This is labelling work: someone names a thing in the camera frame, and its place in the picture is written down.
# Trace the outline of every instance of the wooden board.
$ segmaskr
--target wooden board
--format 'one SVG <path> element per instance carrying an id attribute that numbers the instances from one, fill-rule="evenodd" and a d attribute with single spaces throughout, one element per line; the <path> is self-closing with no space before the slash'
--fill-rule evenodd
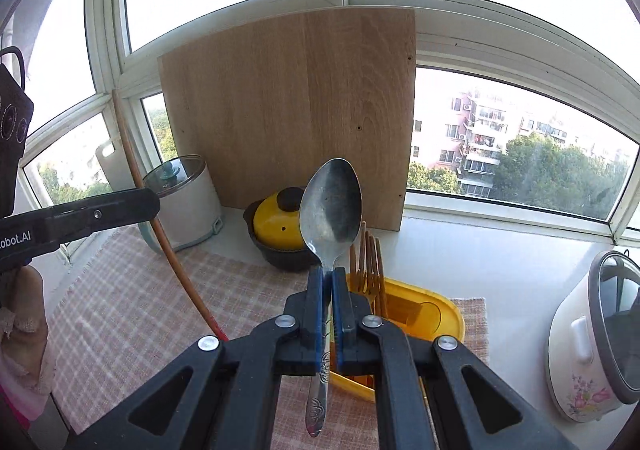
<path id="1" fill-rule="evenodd" d="M 398 230 L 411 149 L 415 15 L 335 8 L 243 24 L 159 58 L 178 154 L 203 156 L 224 206 L 351 162 L 363 219 Z"/>

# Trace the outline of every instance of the plaid cloth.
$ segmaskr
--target plaid cloth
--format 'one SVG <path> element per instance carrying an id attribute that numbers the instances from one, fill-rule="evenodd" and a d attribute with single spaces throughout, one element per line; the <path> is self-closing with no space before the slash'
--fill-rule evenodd
<path id="1" fill-rule="evenodd" d="M 306 286 L 306 274 L 248 265 L 202 247 L 178 256 L 229 338 L 281 313 L 285 299 Z M 466 345 L 486 360 L 484 299 L 455 302 L 465 318 Z M 53 395 L 82 432 L 208 332 L 164 257 L 149 249 L 136 227 L 120 228 L 53 313 Z M 309 378 L 283 377 L 272 449 L 378 448 L 375 405 L 336 387 L 329 389 L 322 435 L 310 438 L 308 385 Z"/>

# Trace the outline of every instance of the spoon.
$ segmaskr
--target spoon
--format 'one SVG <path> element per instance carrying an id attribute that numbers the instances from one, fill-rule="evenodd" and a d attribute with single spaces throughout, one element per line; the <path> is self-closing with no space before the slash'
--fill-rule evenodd
<path id="1" fill-rule="evenodd" d="M 330 159 L 314 174 L 300 203 L 300 233 L 322 264 L 323 289 L 331 289 L 335 259 L 346 252 L 358 236 L 362 219 L 362 195 L 353 167 L 346 159 Z M 326 416 L 329 382 L 329 305 L 322 310 L 320 371 L 311 378 L 306 400 L 305 425 L 311 437 L 319 435 Z"/>

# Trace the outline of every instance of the green foliage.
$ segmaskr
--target green foliage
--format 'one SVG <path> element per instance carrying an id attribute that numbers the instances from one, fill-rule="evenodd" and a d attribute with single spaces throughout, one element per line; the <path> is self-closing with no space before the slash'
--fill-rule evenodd
<path id="1" fill-rule="evenodd" d="M 49 164 L 38 166 L 38 172 L 49 193 L 49 197 L 55 205 L 111 192 L 109 184 L 101 181 L 95 181 L 85 189 L 71 186 L 68 183 L 60 185 L 58 171 Z"/>
<path id="2" fill-rule="evenodd" d="M 164 109 L 155 109 L 149 113 L 149 119 L 156 133 L 158 147 L 160 148 L 162 157 L 165 160 L 177 157 L 178 153 L 175 149 L 174 135 L 171 133 L 169 117 L 166 111 Z"/>
<path id="3" fill-rule="evenodd" d="M 537 134 L 507 143 L 492 199 L 606 219 L 625 181 L 626 163 L 606 163 Z"/>
<path id="4" fill-rule="evenodd" d="M 406 181 L 407 188 L 458 193 L 458 179 L 456 174 L 449 169 L 433 167 L 427 169 L 423 164 L 412 161 L 409 164 L 409 177 Z"/>

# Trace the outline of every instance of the pink flower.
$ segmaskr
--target pink flower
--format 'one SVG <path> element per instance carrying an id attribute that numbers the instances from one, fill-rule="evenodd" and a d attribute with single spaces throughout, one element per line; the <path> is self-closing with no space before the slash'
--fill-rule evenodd
<path id="1" fill-rule="evenodd" d="M 601 401 L 609 400 L 610 397 L 611 397 L 611 394 L 609 393 L 609 391 L 606 388 L 603 388 L 603 390 L 596 392 L 591 397 L 591 399 L 596 403 L 600 403 Z"/>

